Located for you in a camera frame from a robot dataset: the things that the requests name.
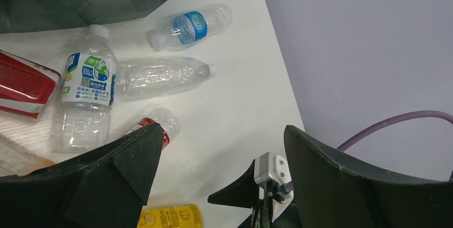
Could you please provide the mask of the yellow juice bottle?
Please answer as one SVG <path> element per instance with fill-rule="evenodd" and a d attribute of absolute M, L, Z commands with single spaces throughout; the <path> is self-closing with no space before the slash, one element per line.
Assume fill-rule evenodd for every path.
<path fill-rule="evenodd" d="M 203 228 L 204 219 L 195 204 L 142 211 L 138 228 Z"/>

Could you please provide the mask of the blue label clear bottle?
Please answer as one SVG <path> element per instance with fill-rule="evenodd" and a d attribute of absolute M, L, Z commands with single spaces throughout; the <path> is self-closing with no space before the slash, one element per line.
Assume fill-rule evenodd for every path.
<path fill-rule="evenodd" d="M 232 21 L 233 13 L 229 6 L 209 4 L 166 18 L 147 36 L 157 51 L 182 51 L 224 32 Z"/>

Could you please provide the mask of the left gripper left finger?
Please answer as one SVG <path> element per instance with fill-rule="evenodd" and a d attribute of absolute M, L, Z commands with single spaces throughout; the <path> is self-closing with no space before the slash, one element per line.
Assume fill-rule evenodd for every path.
<path fill-rule="evenodd" d="M 24 176 L 1 178 L 1 227 L 136 227 L 163 143 L 158 123 Z"/>

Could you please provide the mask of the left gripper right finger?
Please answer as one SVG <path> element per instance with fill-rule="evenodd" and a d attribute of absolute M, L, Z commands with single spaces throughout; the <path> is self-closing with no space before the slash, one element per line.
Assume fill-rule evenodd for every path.
<path fill-rule="evenodd" d="M 284 146 L 303 227 L 452 227 L 452 182 L 359 160 L 288 125 Z"/>

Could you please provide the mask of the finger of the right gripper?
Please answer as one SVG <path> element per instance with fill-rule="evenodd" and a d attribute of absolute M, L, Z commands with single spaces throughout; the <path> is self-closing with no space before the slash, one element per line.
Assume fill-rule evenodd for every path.
<path fill-rule="evenodd" d="M 208 203 L 251 209 L 258 205 L 260 188 L 254 179 L 255 160 L 234 182 L 208 196 Z"/>

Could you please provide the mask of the clear unlabeled bottle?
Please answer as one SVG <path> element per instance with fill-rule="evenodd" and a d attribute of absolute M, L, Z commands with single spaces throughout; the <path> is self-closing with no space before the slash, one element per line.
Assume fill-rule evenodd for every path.
<path fill-rule="evenodd" d="M 191 91 L 216 76 L 217 69 L 196 58 L 170 57 L 118 63 L 115 93 L 138 100 Z"/>

